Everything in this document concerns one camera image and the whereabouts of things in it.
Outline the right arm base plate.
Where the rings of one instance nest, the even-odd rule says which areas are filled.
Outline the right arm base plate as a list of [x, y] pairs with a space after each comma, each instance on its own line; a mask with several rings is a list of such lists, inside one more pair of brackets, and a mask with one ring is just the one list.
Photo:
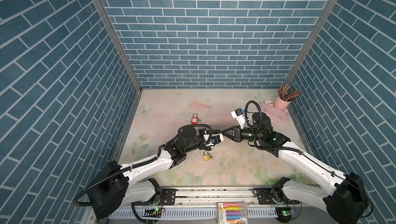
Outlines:
[[257, 197], [259, 204], [299, 204], [299, 201], [290, 200], [278, 189], [274, 188], [254, 188], [253, 194]]

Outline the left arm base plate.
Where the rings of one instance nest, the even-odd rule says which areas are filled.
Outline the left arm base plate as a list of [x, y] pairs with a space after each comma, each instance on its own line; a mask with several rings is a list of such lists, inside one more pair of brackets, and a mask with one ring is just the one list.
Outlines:
[[156, 192], [152, 198], [148, 201], [138, 201], [135, 205], [138, 206], [163, 206], [163, 205], [174, 205], [176, 198], [175, 188], [164, 188], [162, 192]]

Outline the red padlock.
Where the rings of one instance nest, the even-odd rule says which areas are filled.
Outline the red padlock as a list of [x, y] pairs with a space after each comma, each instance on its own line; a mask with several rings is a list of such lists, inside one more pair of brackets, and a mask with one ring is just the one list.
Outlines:
[[193, 113], [192, 119], [191, 119], [191, 124], [195, 125], [195, 124], [199, 124], [201, 121], [198, 117], [197, 113]]

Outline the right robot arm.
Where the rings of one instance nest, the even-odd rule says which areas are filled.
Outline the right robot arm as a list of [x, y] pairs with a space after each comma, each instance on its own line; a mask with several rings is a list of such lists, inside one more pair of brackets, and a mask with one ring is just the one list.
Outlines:
[[237, 109], [232, 117], [238, 125], [222, 131], [227, 138], [242, 142], [272, 153], [290, 163], [316, 182], [316, 186], [299, 184], [290, 177], [280, 178], [272, 187], [273, 201], [284, 204], [288, 201], [304, 202], [327, 212], [339, 224], [355, 224], [367, 217], [365, 211], [372, 207], [366, 195], [364, 183], [357, 174], [345, 174], [309, 153], [303, 151], [287, 136], [276, 132], [266, 114], [256, 112], [253, 123], [246, 120], [246, 113]]

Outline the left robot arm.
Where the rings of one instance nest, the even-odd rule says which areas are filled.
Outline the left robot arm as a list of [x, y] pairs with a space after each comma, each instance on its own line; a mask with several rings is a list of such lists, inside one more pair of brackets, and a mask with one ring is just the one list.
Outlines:
[[108, 217], [123, 204], [157, 204], [163, 190], [151, 177], [153, 174], [179, 165], [188, 152], [196, 149], [209, 151], [223, 140], [220, 130], [213, 130], [206, 124], [181, 127], [175, 137], [159, 146], [155, 155], [122, 165], [109, 162], [73, 203], [92, 207], [97, 220]]

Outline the black padlock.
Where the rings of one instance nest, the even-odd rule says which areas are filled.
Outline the black padlock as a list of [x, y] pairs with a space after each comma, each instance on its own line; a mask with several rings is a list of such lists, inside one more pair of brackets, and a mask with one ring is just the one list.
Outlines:
[[220, 141], [224, 141], [223, 134], [222, 133], [218, 133], [217, 139], [220, 140]]

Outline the large brass padlock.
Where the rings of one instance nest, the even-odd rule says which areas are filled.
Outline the large brass padlock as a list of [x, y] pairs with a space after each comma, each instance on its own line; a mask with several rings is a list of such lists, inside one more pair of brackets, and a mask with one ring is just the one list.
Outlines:
[[213, 156], [208, 151], [204, 151], [204, 153], [203, 153], [204, 161], [210, 161], [210, 160], [212, 160], [212, 158], [213, 158]]

